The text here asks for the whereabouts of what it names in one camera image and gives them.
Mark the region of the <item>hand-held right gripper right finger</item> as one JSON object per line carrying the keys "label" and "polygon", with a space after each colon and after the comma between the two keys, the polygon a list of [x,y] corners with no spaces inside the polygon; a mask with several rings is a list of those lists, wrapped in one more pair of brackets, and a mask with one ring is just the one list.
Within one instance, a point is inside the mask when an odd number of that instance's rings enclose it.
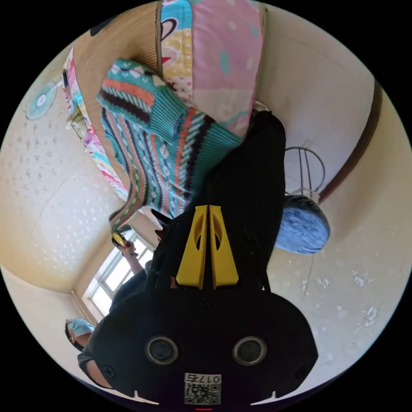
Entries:
{"label": "hand-held right gripper right finger", "polygon": [[209,231],[213,287],[235,286],[239,275],[219,206],[209,206]]}

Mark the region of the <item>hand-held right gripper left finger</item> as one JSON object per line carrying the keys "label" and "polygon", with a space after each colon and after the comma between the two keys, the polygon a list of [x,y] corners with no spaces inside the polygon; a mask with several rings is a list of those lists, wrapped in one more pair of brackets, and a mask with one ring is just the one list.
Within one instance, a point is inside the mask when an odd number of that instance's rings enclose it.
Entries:
{"label": "hand-held right gripper left finger", "polygon": [[197,206],[188,240],[176,275],[180,286],[202,289],[206,258],[208,206]]}

